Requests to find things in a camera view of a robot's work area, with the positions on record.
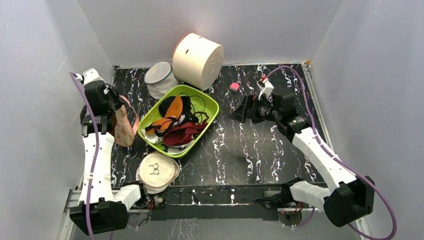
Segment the floral mesh laundry bag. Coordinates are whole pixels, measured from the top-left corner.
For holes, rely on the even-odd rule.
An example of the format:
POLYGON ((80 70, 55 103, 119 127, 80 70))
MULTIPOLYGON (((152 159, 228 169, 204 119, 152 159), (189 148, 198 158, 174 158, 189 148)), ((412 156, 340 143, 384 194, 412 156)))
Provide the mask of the floral mesh laundry bag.
POLYGON ((119 95, 119 101, 121 106, 117 108, 111 115, 114 141, 119 146, 130 147, 135 140, 135 136, 140 124, 140 117, 126 97, 119 95), (129 121, 127 116, 127 109, 123 102, 126 103, 135 114, 135 121, 133 125, 131 125, 129 121))

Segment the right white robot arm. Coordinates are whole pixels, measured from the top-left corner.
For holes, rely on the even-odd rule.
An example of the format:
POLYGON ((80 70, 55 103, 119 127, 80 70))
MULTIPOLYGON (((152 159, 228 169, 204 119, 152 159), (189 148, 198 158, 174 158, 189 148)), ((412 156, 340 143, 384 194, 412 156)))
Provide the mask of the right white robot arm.
POLYGON ((306 203, 324 211, 330 222, 343 227, 373 212, 375 192, 369 176, 360 178, 340 163, 321 137, 314 132, 305 115, 297 112, 296 96, 272 94, 272 100, 246 95, 230 118, 240 123, 274 122, 279 132, 315 166, 326 187, 295 178, 281 186, 281 192, 255 199, 265 208, 295 207, 306 203))

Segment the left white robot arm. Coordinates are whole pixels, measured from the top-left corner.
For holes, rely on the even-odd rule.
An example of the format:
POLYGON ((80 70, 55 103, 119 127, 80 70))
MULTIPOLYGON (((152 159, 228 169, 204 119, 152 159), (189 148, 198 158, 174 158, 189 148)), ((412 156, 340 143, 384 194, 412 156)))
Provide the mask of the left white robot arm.
POLYGON ((126 228, 132 207, 145 208, 151 202, 141 181, 112 190, 111 158, 114 145, 129 147, 137 133, 140 117, 130 123, 126 106, 129 100, 107 83, 95 68, 70 77, 84 101, 80 113, 84 144, 82 189, 69 217, 91 239, 96 234, 126 228))

